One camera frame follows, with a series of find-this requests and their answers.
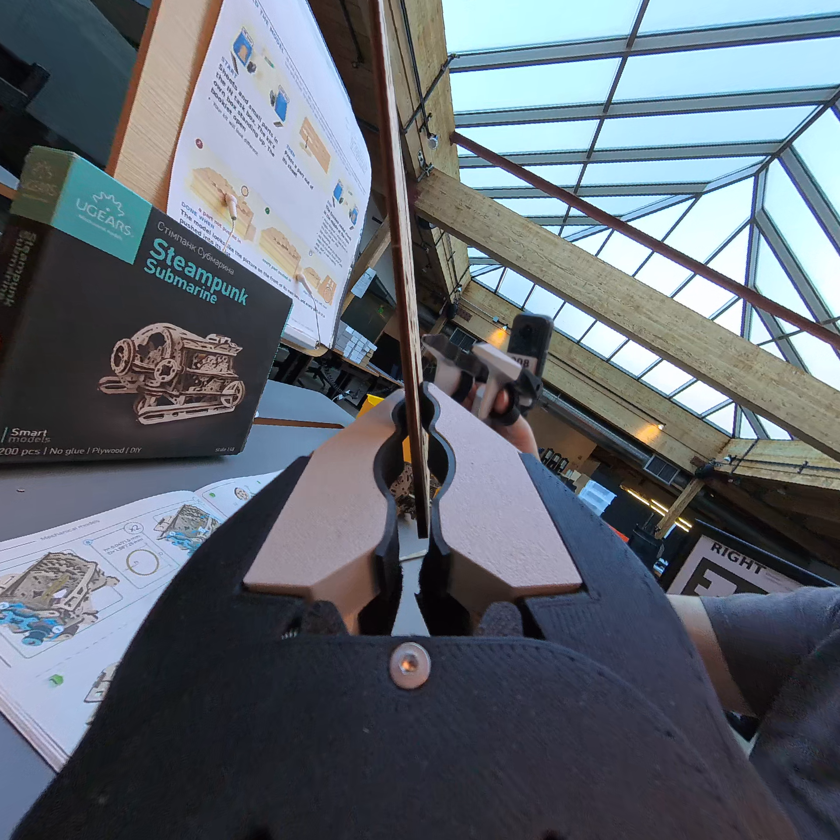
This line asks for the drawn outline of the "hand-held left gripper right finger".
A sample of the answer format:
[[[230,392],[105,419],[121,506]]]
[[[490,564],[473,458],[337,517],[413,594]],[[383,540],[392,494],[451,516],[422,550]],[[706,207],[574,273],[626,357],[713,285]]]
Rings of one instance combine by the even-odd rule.
[[[581,574],[529,473],[539,463],[437,385],[424,396],[441,483],[424,558],[426,625],[475,625],[497,602],[578,592]]]

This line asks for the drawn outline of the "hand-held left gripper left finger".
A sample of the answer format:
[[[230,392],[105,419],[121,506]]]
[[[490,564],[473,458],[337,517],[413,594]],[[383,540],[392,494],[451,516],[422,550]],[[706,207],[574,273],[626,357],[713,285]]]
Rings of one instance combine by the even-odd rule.
[[[330,602],[353,633],[392,632],[403,589],[391,485],[404,469],[404,396],[389,395],[313,452],[245,587]]]

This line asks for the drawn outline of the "plywood model parts sheet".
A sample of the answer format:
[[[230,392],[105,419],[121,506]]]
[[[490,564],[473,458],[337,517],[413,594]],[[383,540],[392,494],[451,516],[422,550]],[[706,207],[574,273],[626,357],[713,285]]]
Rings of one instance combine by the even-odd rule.
[[[402,156],[401,128],[396,108],[389,40],[383,1],[369,1],[371,62],[378,113],[381,165],[386,214],[391,232],[397,326],[401,344],[406,438],[413,466],[416,530],[419,538],[431,531],[431,474],[428,467],[427,432],[424,427],[422,347],[419,337],[417,297],[411,239],[411,221]]]

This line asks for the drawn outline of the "person's right forearm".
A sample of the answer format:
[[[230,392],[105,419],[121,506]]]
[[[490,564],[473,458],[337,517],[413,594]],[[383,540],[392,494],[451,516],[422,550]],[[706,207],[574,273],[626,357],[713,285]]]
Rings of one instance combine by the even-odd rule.
[[[800,838],[839,838],[839,589],[669,595],[753,767]]]

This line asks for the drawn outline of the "dark model kit box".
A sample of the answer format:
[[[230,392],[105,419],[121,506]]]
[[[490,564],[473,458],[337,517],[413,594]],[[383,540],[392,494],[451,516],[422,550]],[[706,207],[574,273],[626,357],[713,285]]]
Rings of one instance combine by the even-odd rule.
[[[283,290],[41,146],[1,268],[2,466],[244,449],[293,303]]]

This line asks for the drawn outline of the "person's right hand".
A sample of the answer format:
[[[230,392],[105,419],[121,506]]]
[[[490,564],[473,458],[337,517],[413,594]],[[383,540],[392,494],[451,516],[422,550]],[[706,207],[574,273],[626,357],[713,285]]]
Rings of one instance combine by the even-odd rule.
[[[490,426],[520,453],[539,457],[537,442],[528,420],[506,390],[500,390],[490,413]]]

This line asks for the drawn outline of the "stack of white boxes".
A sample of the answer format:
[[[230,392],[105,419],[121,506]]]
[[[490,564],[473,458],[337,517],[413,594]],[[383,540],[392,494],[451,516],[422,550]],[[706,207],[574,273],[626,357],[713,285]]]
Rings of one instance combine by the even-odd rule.
[[[366,339],[361,332],[353,329],[344,321],[339,321],[332,348],[345,360],[361,366],[366,366],[376,351],[376,345],[372,341]]]

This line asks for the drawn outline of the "open instruction booklet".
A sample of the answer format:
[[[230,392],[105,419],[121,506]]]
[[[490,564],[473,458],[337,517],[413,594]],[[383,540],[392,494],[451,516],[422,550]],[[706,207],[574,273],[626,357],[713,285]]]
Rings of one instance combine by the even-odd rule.
[[[163,589],[278,475],[147,497],[2,542],[2,713],[59,771]]]

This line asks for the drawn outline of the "black framed marker board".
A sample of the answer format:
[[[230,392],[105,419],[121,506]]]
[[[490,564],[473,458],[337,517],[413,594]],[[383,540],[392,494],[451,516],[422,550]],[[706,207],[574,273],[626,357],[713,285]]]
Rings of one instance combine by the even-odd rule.
[[[724,596],[733,594],[789,593],[803,586],[823,586],[818,579],[796,580],[758,554],[751,556],[731,544],[703,535],[688,552],[668,594]]]

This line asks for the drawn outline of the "white instruction sheet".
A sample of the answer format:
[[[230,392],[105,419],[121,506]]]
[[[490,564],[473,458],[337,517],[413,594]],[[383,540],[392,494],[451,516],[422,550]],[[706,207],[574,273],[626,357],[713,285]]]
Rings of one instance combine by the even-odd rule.
[[[330,349],[370,193],[370,155],[308,2],[223,2],[166,212],[292,298],[285,338]]]

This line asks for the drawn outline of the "wooden backing board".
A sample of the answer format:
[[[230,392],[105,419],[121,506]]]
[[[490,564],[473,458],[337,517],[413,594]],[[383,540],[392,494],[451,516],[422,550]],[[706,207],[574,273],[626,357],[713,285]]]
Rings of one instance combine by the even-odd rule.
[[[153,1],[106,172],[166,211],[172,163],[221,1]]]

